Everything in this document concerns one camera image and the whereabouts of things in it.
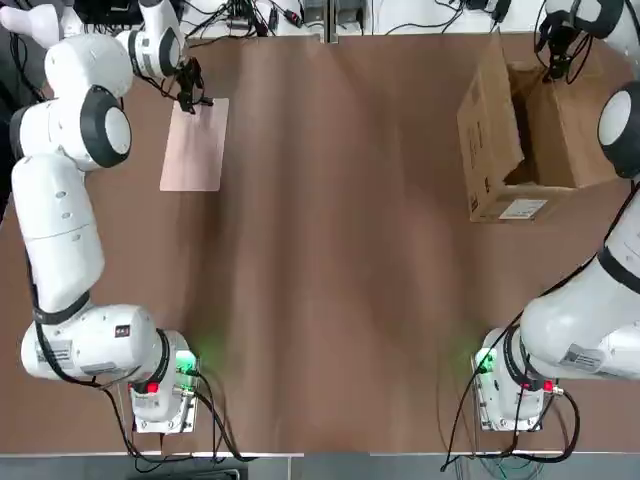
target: warning label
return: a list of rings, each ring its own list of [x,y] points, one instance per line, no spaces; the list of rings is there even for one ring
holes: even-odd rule
[[[588,373],[595,373],[604,362],[605,354],[600,350],[582,348],[575,343],[569,347],[560,365],[573,367]]]
[[[51,352],[53,356],[60,365],[61,368],[73,368],[73,358],[71,358],[71,348],[73,344],[71,340],[49,340],[49,347],[51,348]],[[47,363],[47,360],[44,358],[44,354],[42,353],[42,349],[38,342],[35,344],[36,355],[38,356],[39,363]]]

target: sticker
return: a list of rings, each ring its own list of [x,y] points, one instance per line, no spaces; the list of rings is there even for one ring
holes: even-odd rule
[[[73,344],[71,343],[71,340],[49,340],[49,348],[53,352],[55,359],[58,361],[60,368],[73,368],[73,358],[71,358],[72,346]],[[38,342],[36,342],[35,348],[38,363],[47,363]]]
[[[571,344],[567,353],[565,353],[560,365],[565,367],[573,367],[584,372],[595,373],[605,360],[604,352],[600,350],[582,348],[575,343]]]
[[[96,365],[87,365],[86,367],[80,367],[80,369],[90,376],[100,375],[102,373],[118,373],[116,364],[113,362],[98,363]]]
[[[148,409],[148,408],[158,407],[159,405],[160,405],[160,402],[158,402],[155,398],[151,396],[142,397],[142,396],[136,395],[133,397],[133,406],[135,408]]]
[[[519,198],[514,200],[500,215],[500,220],[522,220],[533,217],[538,210],[544,207],[546,200],[527,200]]]
[[[128,337],[131,335],[131,325],[116,325],[116,338]]]

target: box flap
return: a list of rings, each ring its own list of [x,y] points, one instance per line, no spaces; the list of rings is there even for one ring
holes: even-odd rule
[[[511,100],[507,64],[499,34],[493,34],[478,66],[478,97],[486,129],[494,181],[501,181],[524,159]]]

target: gray floor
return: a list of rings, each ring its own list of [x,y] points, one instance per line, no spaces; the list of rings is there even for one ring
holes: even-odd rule
[[[425,480],[456,478],[489,480],[492,477],[478,460],[465,460],[456,476],[452,467],[440,473],[443,457],[429,456],[369,456],[366,454],[310,455],[305,458],[260,459],[247,466],[233,461],[226,468],[244,469],[243,478],[251,480]],[[146,478],[176,478],[175,474],[187,470],[204,471],[210,468],[208,460],[190,461],[180,466],[163,466]],[[503,465],[503,472],[487,462],[496,473],[495,478],[524,480],[529,469],[517,469],[516,463]],[[578,454],[560,465],[545,466],[537,478],[546,480],[584,479],[616,480],[637,479],[640,472],[639,455]],[[126,457],[63,457],[63,458],[0,458],[0,479],[51,480],[120,480],[141,478]]]

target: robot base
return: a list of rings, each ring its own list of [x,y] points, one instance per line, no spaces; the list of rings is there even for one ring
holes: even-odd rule
[[[175,372],[173,375],[167,375],[165,379],[170,381],[170,378],[173,378],[172,390],[167,394],[171,395],[172,403],[177,405],[177,413],[168,420],[150,421],[148,418],[144,419],[136,415],[136,409],[134,408],[135,425],[138,433],[163,433],[168,435],[172,433],[190,433],[195,428],[198,401],[194,396],[194,392],[197,387],[197,377],[187,375],[186,372],[197,371],[198,361],[196,356],[188,350],[187,343],[182,338],[182,335],[175,332],[167,332],[167,337],[172,340],[172,354],[175,354],[175,360],[170,365],[174,365]],[[153,397],[137,395],[133,391],[131,391],[131,394],[134,406],[156,401]]]
[[[165,422],[148,422],[136,417],[136,432],[163,433],[165,435],[193,432],[196,424],[197,399],[193,396],[193,392],[187,390],[181,391],[180,395],[182,396],[180,409],[171,420]]]
[[[473,371],[478,363],[489,353],[488,348],[481,348],[471,359]],[[473,384],[476,408],[484,431],[513,432],[515,425],[515,411],[519,402],[521,387],[517,385],[506,372],[500,368],[500,356],[496,349],[490,352],[485,360],[484,373],[479,373]],[[531,430],[540,418],[543,405],[543,392],[529,392],[525,390],[520,403],[518,414],[519,431]]]

